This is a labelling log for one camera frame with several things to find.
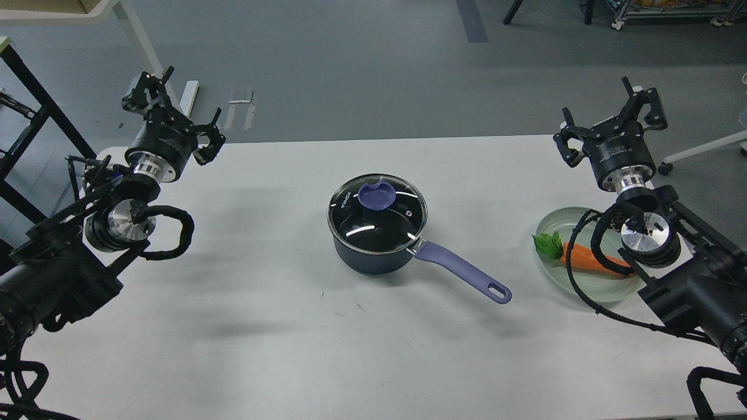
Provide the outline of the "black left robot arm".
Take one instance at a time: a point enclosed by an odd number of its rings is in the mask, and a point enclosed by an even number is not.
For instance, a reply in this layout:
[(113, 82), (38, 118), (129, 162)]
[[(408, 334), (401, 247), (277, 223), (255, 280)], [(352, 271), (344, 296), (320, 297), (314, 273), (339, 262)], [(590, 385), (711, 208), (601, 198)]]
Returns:
[(144, 119), (125, 164), (110, 156), (86, 159), (85, 195), (33, 226), (29, 241), (10, 252), (14, 266), (2, 275), (2, 355), (39, 326), (56, 332), (91, 316), (119, 295), (119, 274), (136, 258), (173, 260), (189, 249), (192, 216), (153, 202), (190, 157), (202, 166), (212, 162), (226, 137), (217, 128), (221, 109), (197, 125), (173, 105), (166, 91), (173, 70), (143, 72), (123, 97), (123, 109)]

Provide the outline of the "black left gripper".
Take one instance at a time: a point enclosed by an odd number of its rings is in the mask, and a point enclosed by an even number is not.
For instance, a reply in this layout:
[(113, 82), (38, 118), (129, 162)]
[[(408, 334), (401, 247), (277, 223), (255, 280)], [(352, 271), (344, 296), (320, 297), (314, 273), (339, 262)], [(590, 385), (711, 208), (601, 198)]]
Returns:
[[(190, 118), (176, 112), (166, 93), (166, 82), (174, 72), (166, 68), (158, 77), (143, 71), (131, 82), (128, 93), (121, 100), (124, 111), (142, 116), (144, 124), (125, 153), (126, 162), (135, 167), (146, 155), (162, 160), (163, 183), (178, 180), (193, 153), (198, 165), (205, 166), (214, 159), (226, 143), (226, 136), (217, 127), (222, 109), (217, 107), (209, 123), (194, 125)], [(208, 143), (197, 147), (197, 138), (206, 137)]]

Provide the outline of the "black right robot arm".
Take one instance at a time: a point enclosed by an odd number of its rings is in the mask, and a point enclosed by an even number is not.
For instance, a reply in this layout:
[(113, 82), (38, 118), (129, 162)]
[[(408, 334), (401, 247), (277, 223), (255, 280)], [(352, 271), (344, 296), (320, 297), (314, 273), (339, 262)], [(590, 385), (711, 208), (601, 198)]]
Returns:
[(657, 165), (647, 131), (668, 126), (657, 89), (622, 79), (627, 100), (618, 114), (591, 127), (564, 107), (553, 141), (564, 162), (588, 159), (598, 188), (616, 194), (604, 212), (589, 211), (593, 260), (644, 282), (638, 295), (661, 322), (649, 330), (701, 341), (745, 375), (745, 251), (682, 202), (672, 186), (651, 188)]

